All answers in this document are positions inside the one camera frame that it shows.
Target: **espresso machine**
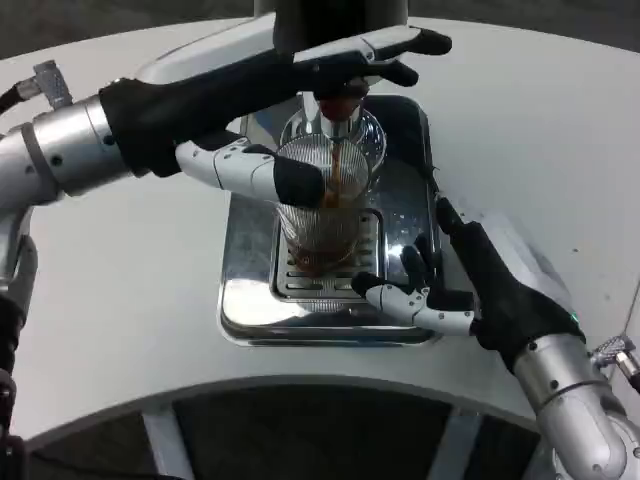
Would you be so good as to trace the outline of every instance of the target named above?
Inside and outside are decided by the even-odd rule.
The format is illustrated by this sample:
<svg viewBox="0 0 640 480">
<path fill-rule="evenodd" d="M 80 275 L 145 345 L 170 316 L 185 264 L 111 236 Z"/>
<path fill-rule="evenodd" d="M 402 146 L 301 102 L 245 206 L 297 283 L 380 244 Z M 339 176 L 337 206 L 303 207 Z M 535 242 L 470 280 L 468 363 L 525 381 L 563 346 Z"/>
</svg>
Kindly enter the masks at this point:
<svg viewBox="0 0 640 480">
<path fill-rule="evenodd" d="M 408 18 L 407 0 L 271 0 L 256 15 L 276 11 L 274 44 L 297 52 Z M 377 81 L 359 79 L 362 94 Z M 433 340 L 434 334 L 399 327 L 351 288 L 357 272 L 406 283 L 400 254 L 424 233 L 428 268 L 442 282 L 435 222 L 436 187 L 429 123 L 421 107 L 402 96 L 364 95 L 340 119 L 329 118 L 313 93 L 242 119 L 242 135 L 277 150 L 296 137 L 323 134 L 356 144 L 371 181 L 357 245 L 348 261 L 321 275 L 298 268 L 284 240 L 276 206 L 233 194 L 220 282 L 220 322 L 242 344 L 398 345 Z"/>
</svg>

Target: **robotic hand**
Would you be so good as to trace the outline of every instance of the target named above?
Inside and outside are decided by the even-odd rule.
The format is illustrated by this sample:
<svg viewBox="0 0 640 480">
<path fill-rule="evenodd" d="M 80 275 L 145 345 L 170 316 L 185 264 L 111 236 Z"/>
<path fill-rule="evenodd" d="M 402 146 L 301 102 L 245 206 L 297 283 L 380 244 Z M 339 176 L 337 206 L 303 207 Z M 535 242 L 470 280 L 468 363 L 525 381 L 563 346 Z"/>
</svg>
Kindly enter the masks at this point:
<svg viewBox="0 0 640 480">
<path fill-rule="evenodd" d="M 589 353 L 566 287 L 504 216 L 474 219 L 444 197 L 436 210 L 477 292 L 481 318 L 471 320 L 472 301 L 464 294 L 455 294 L 456 301 L 443 308 L 435 299 L 444 290 L 429 282 L 426 288 L 419 283 L 418 289 L 402 289 L 359 274 L 353 289 L 402 325 L 445 334 L 470 332 L 482 347 L 496 350 L 524 390 L 540 433 L 554 448 L 559 479 L 640 478 L 640 429 L 628 420 L 599 370 L 618 363 L 638 387 L 633 345 L 616 337 Z M 419 252 L 422 243 L 419 237 Z M 416 256 L 413 247 L 403 251 L 411 283 L 421 280 L 415 273 Z"/>
<path fill-rule="evenodd" d="M 361 92 L 363 77 L 412 86 L 418 74 L 398 55 L 451 49 L 449 37 L 398 25 L 282 53 L 274 22 L 271 14 L 197 40 L 74 104 L 52 63 L 0 97 L 0 113 L 39 93 L 56 108 L 0 135 L 0 475 L 18 476 L 22 458 L 8 431 L 14 352 L 37 265 L 33 206 L 131 174 L 182 171 L 215 188 L 314 207 L 324 196 L 321 172 L 249 145 L 225 130 L 229 122 L 299 91 L 319 99 Z"/>
</svg>

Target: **drip tray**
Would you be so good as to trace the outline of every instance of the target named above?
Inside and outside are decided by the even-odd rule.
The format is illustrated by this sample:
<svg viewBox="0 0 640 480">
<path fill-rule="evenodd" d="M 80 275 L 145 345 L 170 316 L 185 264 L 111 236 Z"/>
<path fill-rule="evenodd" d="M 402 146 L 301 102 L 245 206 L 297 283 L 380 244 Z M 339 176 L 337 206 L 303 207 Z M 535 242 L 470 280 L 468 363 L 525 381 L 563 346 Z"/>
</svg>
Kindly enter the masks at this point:
<svg viewBox="0 0 640 480">
<path fill-rule="evenodd" d="M 378 215 L 373 210 L 364 210 L 361 215 L 360 238 L 352 256 L 333 271 L 318 276 L 296 266 L 287 248 L 282 229 L 278 225 L 278 234 L 274 235 L 276 243 L 273 256 L 273 293 L 283 300 L 290 301 L 364 302 L 351 289 L 351 279 L 358 272 L 379 276 L 383 274 L 381 231 Z"/>
</svg>

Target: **white table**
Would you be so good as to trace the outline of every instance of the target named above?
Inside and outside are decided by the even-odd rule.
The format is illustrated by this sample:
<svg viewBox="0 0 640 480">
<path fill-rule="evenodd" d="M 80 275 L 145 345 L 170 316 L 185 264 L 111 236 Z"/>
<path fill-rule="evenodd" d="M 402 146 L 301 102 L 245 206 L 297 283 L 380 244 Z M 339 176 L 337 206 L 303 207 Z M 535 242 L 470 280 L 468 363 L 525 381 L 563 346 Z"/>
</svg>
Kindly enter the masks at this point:
<svg viewBox="0 0 640 480">
<path fill-rule="evenodd" d="M 235 21 L 64 45 L 5 60 L 0 71 L 8 87 L 55 58 L 79 99 Z M 419 86 L 374 92 L 422 104 L 441 186 L 533 233 L 573 292 L 591 344 L 623 330 L 640 274 L 639 56 L 491 25 L 411 22 L 451 35 L 453 51 L 408 55 Z M 21 105 L 0 130 L 44 108 L 42 99 Z M 398 349 L 228 341 L 216 320 L 228 204 L 226 193 L 178 175 L 37 209 L 40 269 L 17 355 L 15 434 L 35 448 L 151 403 L 292 382 L 412 392 L 530 425 L 513 377 L 472 339 Z"/>
</svg>

